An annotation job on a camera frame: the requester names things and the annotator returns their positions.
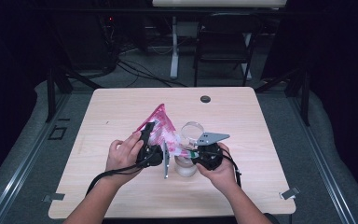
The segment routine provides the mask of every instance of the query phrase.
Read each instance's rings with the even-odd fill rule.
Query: forearm
[[[102,178],[64,223],[101,223],[119,187]]]
[[[232,186],[222,192],[231,204],[239,224],[270,223],[239,186]]]

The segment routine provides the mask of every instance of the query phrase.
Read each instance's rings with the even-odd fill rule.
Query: white desk
[[[154,7],[285,7],[286,0],[153,0]],[[170,77],[178,76],[177,22],[172,19],[172,63]],[[242,64],[244,72],[247,64]]]
[[[208,95],[212,101],[202,103]],[[108,148],[127,138],[159,104],[176,130],[197,121],[206,132],[228,133],[230,148],[242,176],[242,188],[264,213],[292,214],[293,199],[260,106],[251,88],[100,89],[94,92],[53,201],[51,218],[66,218],[84,198],[91,180],[103,172]],[[226,198],[209,179],[196,172],[181,177],[173,169],[148,167],[118,192],[105,217],[219,217],[232,216]]]

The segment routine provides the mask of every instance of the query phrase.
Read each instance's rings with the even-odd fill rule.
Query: chair leg
[[[243,75],[242,86],[246,86],[246,79],[248,78],[249,69],[251,67],[250,61],[246,64],[245,74]]]
[[[194,60],[193,60],[193,68],[196,68],[196,62],[197,62],[197,52],[195,52]]]
[[[195,60],[194,61],[194,87],[197,87],[198,73],[199,73],[199,62]]]

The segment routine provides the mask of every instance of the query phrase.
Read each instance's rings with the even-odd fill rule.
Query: plastic bag
[[[180,144],[181,138],[175,134],[176,129],[165,112],[165,104],[159,105],[136,131],[144,129],[147,122],[155,122],[153,132],[151,132],[149,142],[147,143],[149,146],[162,146],[165,142],[172,156],[195,157],[194,153],[185,150],[185,147]]]

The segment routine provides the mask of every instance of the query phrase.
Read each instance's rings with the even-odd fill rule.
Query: chair
[[[247,63],[242,86],[246,84],[255,38],[263,28],[255,15],[240,13],[214,13],[201,19],[197,30],[197,46],[193,62],[194,86],[197,87],[199,62]],[[246,44],[245,35],[251,34]]]

